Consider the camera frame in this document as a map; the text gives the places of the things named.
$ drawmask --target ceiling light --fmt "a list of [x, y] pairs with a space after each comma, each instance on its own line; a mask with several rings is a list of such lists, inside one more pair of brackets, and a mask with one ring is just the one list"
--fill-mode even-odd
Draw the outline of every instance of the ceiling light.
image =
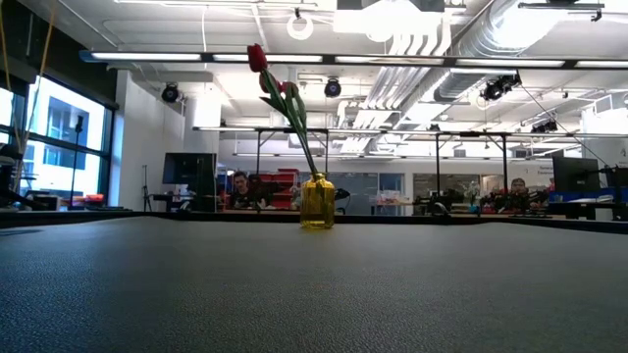
[[576, 64], [576, 68], [581, 69], [628, 69], [628, 61], [597, 61], [583, 60]]
[[321, 63], [321, 55], [274, 55], [266, 54], [269, 63]]
[[233, 61], [233, 62], [248, 62], [248, 55], [246, 54], [214, 54], [214, 61]]
[[486, 88], [480, 93], [480, 97], [485, 101], [497, 101], [504, 94], [512, 91], [513, 87], [521, 84], [521, 76], [515, 74], [514, 76], [499, 76], [497, 79], [493, 79], [487, 82]]
[[443, 64], [441, 58], [421, 58], [421, 57], [395, 57], [395, 56], [336, 56], [339, 64], [373, 64], [379, 66], [440, 66]]
[[255, 131], [254, 127], [195, 127], [199, 131]]
[[[238, 157], [257, 157], [257, 153], [234, 153]], [[260, 157], [275, 157], [273, 153], [260, 153]]]
[[358, 129], [358, 128], [331, 128], [330, 133], [351, 133], [351, 134], [380, 134], [382, 130]]
[[456, 65], [470, 67], [503, 67], [503, 68], [560, 68], [564, 60], [539, 59], [458, 59]]
[[364, 156], [364, 158], [368, 159], [399, 159], [399, 156]]
[[162, 5], [172, 7], [196, 7], [196, 6], [214, 6], [214, 7], [231, 7], [231, 8], [250, 8], [251, 5], [271, 9], [291, 9], [300, 8], [301, 10], [322, 10], [316, 3], [289, 2], [286, 1], [259, 1], [259, 0], [114, 0], [119, 4], [146, 4], [146, 5]]
[[199, 62], [200, 54], [186, 53], [90, 53], [97, 61]]
[[437, 134], [437, 131], [416, 131], [416, 130], [388, 130], [387, 133], [392, 134], [409, 134], [409, 135], [432, 135]]
[[[246, 54], [214, 54], [214, 61], [217, 62], [248, 62]], [[321, 55], [280, 55], [266, 54], [266, 61], [269, 63], [321, 63]]]
[[467, 68], [451, 68], [452, 74], [470, 74], [470, 75], [516, 75], [516, 70], [504, 69], [467, 69]]

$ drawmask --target black table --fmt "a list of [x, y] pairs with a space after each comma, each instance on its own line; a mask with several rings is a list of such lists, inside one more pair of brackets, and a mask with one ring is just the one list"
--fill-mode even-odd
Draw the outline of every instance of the black table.
[[178, 222], [0, 232], [3, 352], [623, 352], [628, 236]]

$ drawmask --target glass vase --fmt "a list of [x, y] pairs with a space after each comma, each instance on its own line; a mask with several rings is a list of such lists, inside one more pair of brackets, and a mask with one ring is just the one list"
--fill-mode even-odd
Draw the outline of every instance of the glass vase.
[[334, 226], [335, 188], [319, 173], [301, 185], [301, 226], [329, 229]]

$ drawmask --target flower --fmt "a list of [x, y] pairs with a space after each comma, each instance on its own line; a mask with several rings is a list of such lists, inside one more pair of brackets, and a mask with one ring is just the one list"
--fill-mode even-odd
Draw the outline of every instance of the flower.
[[268, 69], [266, 54], [259, 44], [247, 46], [246, 53], [248, 54], [248, 66], [254, 73], [261, 73], [262, 70]]
[[293, 87], [294, 90], [296, 91], [296, 93], [298, 93], [298, 86], [294, 82], [289, 82], [289, 81], [286, 81], [286, 82], [282, 83], [281, 91], [282, 92], [288, 92], [288, 89], [290, 87]]
[[[284, 85], [280, 83], [279, 81], [277, 81], [274, 76], [271, 75], [271, 77], [275, 80], [275, 85], [277, 86], [277, 89], [279, 90], [279, 92], [280, 93], [286, 92]], [[264, 82], [264, 77], [262, 76], [262, 74], [259, 75], [259, 86], [262, 88], [262, 91], [264, 93], [270, 93], [270, 91], [268, 90], [268, 87], [266, 87], [266, 82]]]

